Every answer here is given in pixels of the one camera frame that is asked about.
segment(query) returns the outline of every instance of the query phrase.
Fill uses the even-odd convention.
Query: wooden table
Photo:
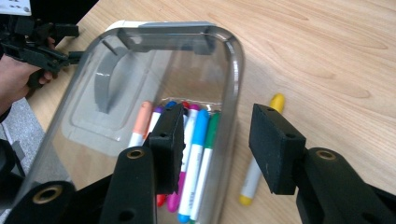
[[[262,178],[253,205],[238,202],[251,160],[254,103],[286,97],[284,117],[307,147],[342,154],[367,183],[396,194],[396,3],[367,1],[100,0],[81,20],[81,35],[58,50],[82,50],[111,23],[210,21],[242,43],[246,69],[239,134],[221,223],[301,223],[295,197],[271,195]],[[37,91],[29,103],[44,130],[75,67]]]

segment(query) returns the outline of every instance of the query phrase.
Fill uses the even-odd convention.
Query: magenta marker
[[[189,162],[189,156],[191,151],[191,140],[194,133],[195,121],[197,120],[198,111],[200,107],[198,105],[190,105],[189,118],[187,119],[186,127],[184,129],[184,143],[186,147],[183,150],[183,159],[181,161],[180,175],[178,178],[178,192],[168,196],[166,205],[168,211],[174,213],[178,209],[180,204],[181,193],[183,192],[184,179],[186,178],[187,164]]]

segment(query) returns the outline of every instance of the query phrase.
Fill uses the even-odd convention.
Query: blue marker cap
[[[209,119],[210,116],[207,110],[202,109],[198,112],[197,120],[195,121],[194,133],[191,140],[192,144],[200,146],[205,144],[205,136]]]
[[[190,216],[185,216],[185,215],[177,214],[177,219],[178,219],[178,221],[181,222],[181,223],[187,223],[188,221],[190,221]]]
[[[165,108],[169,108],[169,107],[172,107],[174,105],[177,105],[176,101],[169,101],[168,104],[165,105]]]

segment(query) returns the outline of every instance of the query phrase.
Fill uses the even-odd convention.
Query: transparent plastic box
[[[19,198],[36,183],[67,180],[79,190],[111,175],[144,101],[188,101],[220,111],[197,220],[218,222],[233,157],[243,50],[235,36],[214,25],[166,26],[116,28],[89,45]],[[178,223],[166,205],[157,215],[158,223]]]

